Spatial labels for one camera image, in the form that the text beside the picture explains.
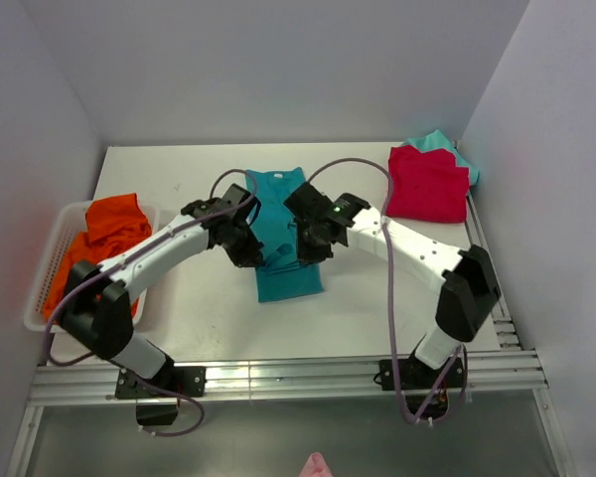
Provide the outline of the teal t-shirt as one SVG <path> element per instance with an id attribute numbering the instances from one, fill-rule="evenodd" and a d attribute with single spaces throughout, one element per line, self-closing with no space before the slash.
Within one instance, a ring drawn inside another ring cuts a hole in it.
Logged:
<path id="1" fill-rule="evenodd" d="M 255 270 L 260 303 L 277 302 L 324 291 L 320 268 L 303 265 L 297 257 L 297 227 L 284 201 L 305 182 L 303 170 L 249 170 L 246 187 L 260 202 L 251 229 L 263 244 L 264 264 Z"/>

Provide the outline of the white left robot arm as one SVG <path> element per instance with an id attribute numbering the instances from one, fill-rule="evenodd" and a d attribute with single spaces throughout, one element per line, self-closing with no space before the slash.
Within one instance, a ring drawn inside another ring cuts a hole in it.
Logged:
<path id="1" fill-rule="evenodd" d="M 163 275 L 216 246 L 241 268 L 264 263 L 262 244 L 249 220 L 260 202 L 237 184 L 223 196 L 186 205 L 158 233 L 97 264 L 86 260 L 70 271 L 65 296 L 52 315 L 93 355 L 138 377 L 151 397 L 168 393 L 175 380 L 173 359 L 135 330 L 131 308 Z"/>

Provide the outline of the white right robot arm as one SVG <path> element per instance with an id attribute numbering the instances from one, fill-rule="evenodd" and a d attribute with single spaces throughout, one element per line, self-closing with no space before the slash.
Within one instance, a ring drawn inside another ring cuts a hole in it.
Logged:
<path id="1" fill-rule="evenodd" d="M 297 227 L 297 258 L 321 263 L 341 244 L 384 259 L 388 273 L 398 267 L 437 296 L 434 324 L 413 351 L 412 380 L 429 388 L 445 372 L 457 347 L 470 343 L 501 299 L 489 253 L 479 245 L 467 249 L 424 236 L 384 216 L 349 193 L 332 201 L 309 183 L 302 184 L 285 207 Z"/>

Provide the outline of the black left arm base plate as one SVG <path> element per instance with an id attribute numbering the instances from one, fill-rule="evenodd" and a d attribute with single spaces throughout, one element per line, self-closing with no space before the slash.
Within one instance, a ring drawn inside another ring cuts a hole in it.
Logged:
<path id="1" fill-rule="evenodd" d="M 207 368 L 203 366 L 175 367 L 169 382 L 163 389 L 188 398 L 200 398 L 205 393 Z M 147 399 L 169 398 L 162 392 L 150 391 L 141 385 L 136 376 L 126 370 L 121 370 L 117 378 L 114 392 L 117 399 Z"/>

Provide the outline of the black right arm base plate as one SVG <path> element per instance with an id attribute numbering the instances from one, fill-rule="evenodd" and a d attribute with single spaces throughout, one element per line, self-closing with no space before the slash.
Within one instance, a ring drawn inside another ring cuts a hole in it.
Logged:
<path id="1" fill-rule="evenodd" d="M 416 358 L 399 359 L 400 386 L 404 391 L 430 390 L 442 373 L 441 369 L 432 370 Z M 383 391 L 394 390 L 394 372 L 389 359 L 378 362 L 378 371 L 373 376 L 373 382 Z M 467 371 L 461 358 L 457 358 L 445 373 L 437 387 L 444 389 L 461 389 L 467 379 Z"/>

